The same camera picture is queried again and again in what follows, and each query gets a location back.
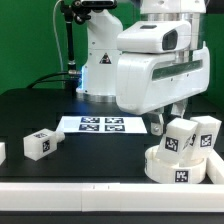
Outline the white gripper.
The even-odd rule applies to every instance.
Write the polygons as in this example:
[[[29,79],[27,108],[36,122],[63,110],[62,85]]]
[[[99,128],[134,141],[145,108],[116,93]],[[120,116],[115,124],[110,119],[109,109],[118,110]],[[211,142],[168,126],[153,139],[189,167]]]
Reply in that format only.
[[[175,53],[124,53],[118,62],[118,107],[137,115],[150,111],[150,131],[156,136],[164,131],[163,106],[173,103],[171,114],[182,118],[186,98],[204,92],[209,84],[210,55],[206,46],[193,52],[191,62],[176,64],[175,59]]]

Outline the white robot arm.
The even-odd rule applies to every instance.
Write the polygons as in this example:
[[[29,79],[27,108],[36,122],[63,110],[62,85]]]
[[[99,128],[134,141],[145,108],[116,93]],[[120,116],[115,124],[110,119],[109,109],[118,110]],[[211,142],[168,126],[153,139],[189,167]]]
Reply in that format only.
[[[143,18],[126,30],[104,0],[81,0],[81,5],[92,12],[78,97],[146,113],[151,132],[161,135],[164,107],[181,117],[187,99],[209,84],[210,54],[199,42],[204,0],[140,0]]]

